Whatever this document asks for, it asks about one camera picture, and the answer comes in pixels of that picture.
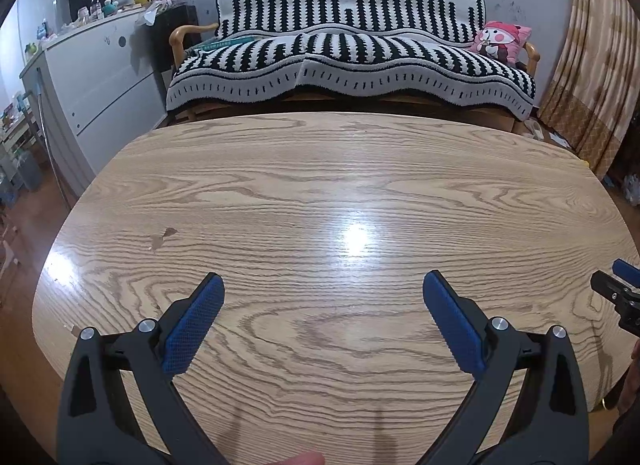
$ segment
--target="curtain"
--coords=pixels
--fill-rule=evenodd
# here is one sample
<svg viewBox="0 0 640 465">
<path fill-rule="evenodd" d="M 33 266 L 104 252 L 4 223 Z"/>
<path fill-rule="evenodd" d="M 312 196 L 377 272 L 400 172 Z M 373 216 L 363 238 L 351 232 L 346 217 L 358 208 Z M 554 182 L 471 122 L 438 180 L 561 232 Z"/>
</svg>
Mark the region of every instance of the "curtain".
<svg viewBox="0 0 640 465">
<path fill-rule="evenodd" d="M 566 42 L 540 120 L 602 178 L 640 92 L 640 21 L 627 0 L 573 0 Z"/>
</svg>

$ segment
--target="blue gripper pad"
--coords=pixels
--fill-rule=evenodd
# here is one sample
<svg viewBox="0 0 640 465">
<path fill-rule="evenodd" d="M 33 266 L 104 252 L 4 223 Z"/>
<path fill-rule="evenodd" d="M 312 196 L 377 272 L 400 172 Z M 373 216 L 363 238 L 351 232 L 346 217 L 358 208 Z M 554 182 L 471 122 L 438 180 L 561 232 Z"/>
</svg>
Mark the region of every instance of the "blue gripper pad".
<svg viewBox="0 0 640 465">
<path fill-rule="evenodd" d="M 225 285 L 214 275 L 201 289 L 164 343 L 162 371 L 173 376 L 184 373 L 225 302 Z"/>
<path fill-rule="evenodd" d="M 422 282 L 422 298 L 442 333 L 460 370 L 479 380 L 486 365 L 482 339 L 451 296 L 450 286 L 439 273 L 430 271 Z"/>
<path fill-rule="evenodd" d="M 613 273 L 620 279 L 624 279 L 629 285 L 640 288 L 640 270 L 633 265 L 629 265 L 622 259 L 616 259 L 613 262 Z"/>
</svg>

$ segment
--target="brown floor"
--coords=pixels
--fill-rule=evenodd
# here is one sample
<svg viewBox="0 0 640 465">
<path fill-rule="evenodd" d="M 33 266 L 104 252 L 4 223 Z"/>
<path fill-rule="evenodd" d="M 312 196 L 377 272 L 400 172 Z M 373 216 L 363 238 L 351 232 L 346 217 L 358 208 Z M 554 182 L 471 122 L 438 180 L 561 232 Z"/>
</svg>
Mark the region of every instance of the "brown floor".
<svg viewBox="0 0 640 465">
<path fill-rule="evenodd" d="M 640 208 L 631 207 L 622 194 L 610 190 L 640 249 Z M 0 290 L 0 385 L 31 434 L 54 455 L 58 401 L 62 381 L 40 352 L 31 330 L 31 306 L 40 271 L 66 217 L 50 169 L 37 192 L 23 192 L 9 216 L 18 227 L 12 243 L 20 266 L 8 290 Z M 591 415 L 591 448 L 609 437 L 616 413 Z"/>
</svg>

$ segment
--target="sofa armrest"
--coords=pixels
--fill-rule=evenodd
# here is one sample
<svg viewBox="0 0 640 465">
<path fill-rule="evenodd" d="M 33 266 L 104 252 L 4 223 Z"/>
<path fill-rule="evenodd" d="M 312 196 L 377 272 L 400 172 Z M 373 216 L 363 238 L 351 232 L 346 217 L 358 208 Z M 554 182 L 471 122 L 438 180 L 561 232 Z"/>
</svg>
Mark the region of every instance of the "sofa armrest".
<svg viewBox="0 0 640 465">
<path fill-rule="evenodd" d="M 176 70 L 182 64 L 183 60 L 186 57 L 184 53 L 184 47 L 182 46 L 182 41 L 184 40 L 184 36 L 187 34 L 199 34 L 200 32 L 210 32 L 212 30 L 217 29 L 220 26 L 219 23 L 211 23 L 206 26 L 196 26 L 196 25 L 183 25 L 178 26 L 171 35 L 169 36 L 169 44 L 171 45 L 171 50 L 174 52 L 174 63 Z"/>
<path fill-rule="evenodd" d="M 530 42 L 526 42 L 524 44 L 524 49 L 527 52 L 527 56 L 529 57 L 529 61 L 527 62 L 527 73 L 533 77 L 536 74 L 536 68 L 538 66 L 538 61 L 540 60 L 540 54 L 536 50 L 536 47 L 533 46 Z"/>
</svg>

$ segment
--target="human hand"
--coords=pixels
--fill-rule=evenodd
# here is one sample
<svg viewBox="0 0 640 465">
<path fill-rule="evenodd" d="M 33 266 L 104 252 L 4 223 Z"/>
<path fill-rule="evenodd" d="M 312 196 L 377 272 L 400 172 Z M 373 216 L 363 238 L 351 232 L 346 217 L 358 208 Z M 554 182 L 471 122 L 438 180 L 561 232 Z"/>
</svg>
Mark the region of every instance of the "human hand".
<svg viewBox="0 0 640 465">
<path fill-rule="evenodd" d="M 626 374 L 625 385 L 622 387 L 622 392 L 618 399 L 620 416 L 624 415 L 636 401 L 638 390 L 640 389 L 640 340 L 636 342 L 634 350 L 631 352 L 631 360 L 629 372 Z"/>
<path fill-rule="evenodd" d="M 270 465 L 324 465 L 324 456 L 319 452 L 304 452 L 293 458 L 278 461 Z"/>
</svg>

